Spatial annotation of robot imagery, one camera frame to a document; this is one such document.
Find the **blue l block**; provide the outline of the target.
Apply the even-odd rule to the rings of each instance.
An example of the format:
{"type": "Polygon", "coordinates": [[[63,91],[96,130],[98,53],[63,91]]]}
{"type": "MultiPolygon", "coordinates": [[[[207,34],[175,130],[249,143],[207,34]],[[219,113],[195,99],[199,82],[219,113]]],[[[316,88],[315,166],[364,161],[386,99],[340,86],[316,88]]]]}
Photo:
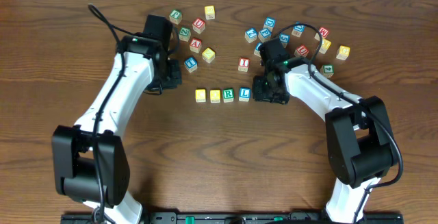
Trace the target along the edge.
{"type": "Polygon", "coordinates": [[[255,54],[256,56],[258,56],[258,57],[261,56],[261,55],[260,55],[260,52],[259,52],[259,48],[260,48],[261,45],[262,45],[262,43],[261,43],[261,42],[258,42],[257,45],[256,45],[256,47],[255,47],[255,50],[254,50],[254,54],[255,54]]]}
{"type": "Polygon", "coordinates": [[[250,88],[240,88],[239,91],[239,101],[249,102],[251,95],[250,88]]]}

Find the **yellow C block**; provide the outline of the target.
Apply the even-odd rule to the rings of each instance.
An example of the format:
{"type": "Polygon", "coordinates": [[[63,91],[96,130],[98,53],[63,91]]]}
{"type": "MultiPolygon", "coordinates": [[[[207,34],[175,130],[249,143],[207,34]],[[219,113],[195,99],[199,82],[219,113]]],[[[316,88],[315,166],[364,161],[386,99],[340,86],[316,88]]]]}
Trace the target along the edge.
{"type": "Polygon", "coordinates": [[[207,92],[203,88],[199,88],[195,90],[195,100],[197,103],[204,103],[206,102],[207,98],[207,92]]]}

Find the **green R block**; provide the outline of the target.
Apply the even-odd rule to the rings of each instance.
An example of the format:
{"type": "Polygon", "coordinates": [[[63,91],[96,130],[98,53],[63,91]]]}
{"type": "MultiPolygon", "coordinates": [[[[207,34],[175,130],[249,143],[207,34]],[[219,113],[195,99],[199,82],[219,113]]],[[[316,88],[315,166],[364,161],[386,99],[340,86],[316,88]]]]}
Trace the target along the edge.
{"type": "Polygon", "coordinates": [[[234,90],[232,88],[226,88],[222,91],[222,96],[223,96],[223,102],[224,103],[230,103],[230,102],[234,102],[234,90]]]}

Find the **yellow O block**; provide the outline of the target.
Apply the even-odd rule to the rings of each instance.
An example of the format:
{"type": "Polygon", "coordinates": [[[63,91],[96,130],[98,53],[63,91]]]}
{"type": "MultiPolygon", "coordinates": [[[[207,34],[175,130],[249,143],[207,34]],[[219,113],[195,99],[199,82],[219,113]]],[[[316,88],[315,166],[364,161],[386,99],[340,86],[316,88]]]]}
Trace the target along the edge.
{"type": "Polygon", "coordinates": [[[209,97],[210,97],[211,103],[220,103],[221,102],[221,90],[220,89],[210,90],[209,97]]]}

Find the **blue T block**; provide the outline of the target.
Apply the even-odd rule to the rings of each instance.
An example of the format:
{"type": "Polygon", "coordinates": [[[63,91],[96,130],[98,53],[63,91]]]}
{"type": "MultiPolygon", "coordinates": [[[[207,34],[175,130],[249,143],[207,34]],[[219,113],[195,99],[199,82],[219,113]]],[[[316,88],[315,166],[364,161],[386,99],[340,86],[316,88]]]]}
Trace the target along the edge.
{"type": "Polygon", "coordinates": [[[198,62],[194,57],[189,57],[184,61],[184,66],[189,73],[192,73],[198,68],[198,62]]]}

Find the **red A block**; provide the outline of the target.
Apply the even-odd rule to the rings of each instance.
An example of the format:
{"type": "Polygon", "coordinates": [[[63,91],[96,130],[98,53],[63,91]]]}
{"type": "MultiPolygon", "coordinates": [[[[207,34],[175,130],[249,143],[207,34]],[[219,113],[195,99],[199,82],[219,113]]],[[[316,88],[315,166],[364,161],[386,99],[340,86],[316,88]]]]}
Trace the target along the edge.
{"type": "Polygon", "coordinates": [[[202,40],[198,38],[193,38],[190,41],[190,51],[199,53],[202,48],[202,40]]]}

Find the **red U block right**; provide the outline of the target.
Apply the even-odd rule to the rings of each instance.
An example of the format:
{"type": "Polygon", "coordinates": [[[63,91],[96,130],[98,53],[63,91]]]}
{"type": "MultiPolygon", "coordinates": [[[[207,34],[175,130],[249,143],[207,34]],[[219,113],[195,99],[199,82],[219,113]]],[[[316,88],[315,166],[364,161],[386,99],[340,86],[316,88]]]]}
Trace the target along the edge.
{"type": "Polygon", "coordinates": [[[309,53],[308,48],[306,48],[306,46],[304,46],[304,45],[301,45],[295,49],[294,55],[296,57],[302,56],[305,58],[305,57],[307,57],[308,53],[309,53]]]}

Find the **red u block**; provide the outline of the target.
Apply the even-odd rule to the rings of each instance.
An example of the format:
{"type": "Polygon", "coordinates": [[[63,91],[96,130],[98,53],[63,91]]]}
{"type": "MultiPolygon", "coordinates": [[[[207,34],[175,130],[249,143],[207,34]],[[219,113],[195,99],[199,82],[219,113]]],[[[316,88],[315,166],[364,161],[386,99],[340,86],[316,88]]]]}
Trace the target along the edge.
{"type": "Polygon", "coordinates": [[[307,57],[308,53],[309,53],[308,48],[306,48],[306,46],[304,46],[304,45],[301,45],[295,49],[294,55],[296,57],[302,56],[305,58],[305,57],[307,57]]]}
{"type": "Polygon", "coordinates": [[[192,23],[192,28],[197,34],[202,34],[206,28],[206,22],[201,18],[196,18],[192,23]]]}

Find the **blue 5 block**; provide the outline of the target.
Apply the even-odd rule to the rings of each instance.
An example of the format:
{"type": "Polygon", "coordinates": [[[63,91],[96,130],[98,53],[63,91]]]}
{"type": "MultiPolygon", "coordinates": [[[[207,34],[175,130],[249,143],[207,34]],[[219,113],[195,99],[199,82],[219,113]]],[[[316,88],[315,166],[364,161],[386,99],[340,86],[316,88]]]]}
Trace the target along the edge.
{"type": "Polygon", "coordinates": [[[289,41],[290,41],[290,35],[289,34],[281,33],[279,35],[279,39],[280,39],[280,42],[283,45],[283,47],[286,48],[288,43],[289,43],[289,41]]]}

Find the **blue P block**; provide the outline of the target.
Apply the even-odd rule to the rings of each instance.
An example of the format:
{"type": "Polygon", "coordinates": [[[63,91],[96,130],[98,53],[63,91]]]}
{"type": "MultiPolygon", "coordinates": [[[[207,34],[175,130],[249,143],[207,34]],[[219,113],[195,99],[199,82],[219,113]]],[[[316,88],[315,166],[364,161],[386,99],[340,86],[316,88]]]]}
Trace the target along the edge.
{"type": "Polygon", "coordinates": [[[268,28],[263,28],[259,31],[258,38],[262,43],[271,39],[272,32],[268,28]]]}

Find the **blue D block right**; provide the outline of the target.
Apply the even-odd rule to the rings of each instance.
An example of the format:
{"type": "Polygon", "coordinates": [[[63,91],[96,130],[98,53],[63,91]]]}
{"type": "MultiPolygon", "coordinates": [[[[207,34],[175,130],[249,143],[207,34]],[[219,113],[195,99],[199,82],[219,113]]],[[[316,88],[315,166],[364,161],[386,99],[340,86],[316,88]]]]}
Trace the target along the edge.
{"type": "Polygon", "coordinates": [[[298,22],[296,22],[297,26],[293,27],[293,30],[291,32],[291,35],[300,38],[302,33],[305,30],[305,26],[304,25],[298,25],[298,22]]]}

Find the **blue d block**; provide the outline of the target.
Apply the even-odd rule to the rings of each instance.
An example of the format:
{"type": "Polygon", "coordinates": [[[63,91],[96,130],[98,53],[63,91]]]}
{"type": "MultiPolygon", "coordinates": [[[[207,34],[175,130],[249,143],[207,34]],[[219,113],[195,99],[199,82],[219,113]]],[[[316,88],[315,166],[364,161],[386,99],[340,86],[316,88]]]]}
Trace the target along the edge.
{"type": "Polygon", "coordinates": [[[276,19],[271,18],[271,17],[267,17],[265,19],[264,24],[263,24],[263,28],[264,29],[269,29],[272,32],[273,29],[274,29],[275,24],[276,24],[276,19]]]}
{"type": "Polygon", "coordinates": [[[296,22],[297,26],[293,27],[293,30],[291,32],[291,35],[300,38],[302,33],[305,30],[305,26],[304,25],[298,25],[298,22],[296,22]]]}

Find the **green J block left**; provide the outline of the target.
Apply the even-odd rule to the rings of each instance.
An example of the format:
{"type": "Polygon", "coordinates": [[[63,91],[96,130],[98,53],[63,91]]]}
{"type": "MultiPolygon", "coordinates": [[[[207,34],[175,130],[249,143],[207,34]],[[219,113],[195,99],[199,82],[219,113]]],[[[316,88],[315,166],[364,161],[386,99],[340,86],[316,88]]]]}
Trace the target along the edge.
{"type": "Polygon", "coordinates": [[[175,25],[178,25],[182,21],[182,12],[180,10],[173,10],[169,14],[169,19],[171,23],[174,23],[175,25]]]}

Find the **blue D block left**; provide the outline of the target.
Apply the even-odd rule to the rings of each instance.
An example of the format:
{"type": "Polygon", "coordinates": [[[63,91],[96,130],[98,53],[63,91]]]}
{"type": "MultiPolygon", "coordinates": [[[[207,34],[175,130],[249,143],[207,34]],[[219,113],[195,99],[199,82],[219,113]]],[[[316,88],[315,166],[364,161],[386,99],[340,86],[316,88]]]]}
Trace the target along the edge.
{"type": "Polygon", "coordinates": [[[269,29],[272,32],[273,29],[274,29],[275,24],[276,24],[276,19],[271,18],[271,17],[267,17],[265,19],[264,24],[263,24],[263,28],[264,29],[269,29]]]}

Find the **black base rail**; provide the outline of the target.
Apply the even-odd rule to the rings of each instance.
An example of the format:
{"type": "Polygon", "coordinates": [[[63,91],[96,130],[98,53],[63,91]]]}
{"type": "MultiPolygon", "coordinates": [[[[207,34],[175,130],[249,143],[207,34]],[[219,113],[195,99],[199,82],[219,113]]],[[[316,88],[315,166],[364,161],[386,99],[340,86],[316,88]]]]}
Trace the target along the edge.
{"type": "MultiPolygon", "coordinates": [[[[89,214],[63,214],[61,224],[92,223],[89,214]]],[[[177,214],[174,212],[153,212],[139,223],[148,224],[263,224],[263,223],[336,223],[317,212],[297,211],[290,214],[177,214]]],[[[356,223],[403,224],[401,214],[366,214],[356,223]]]]}

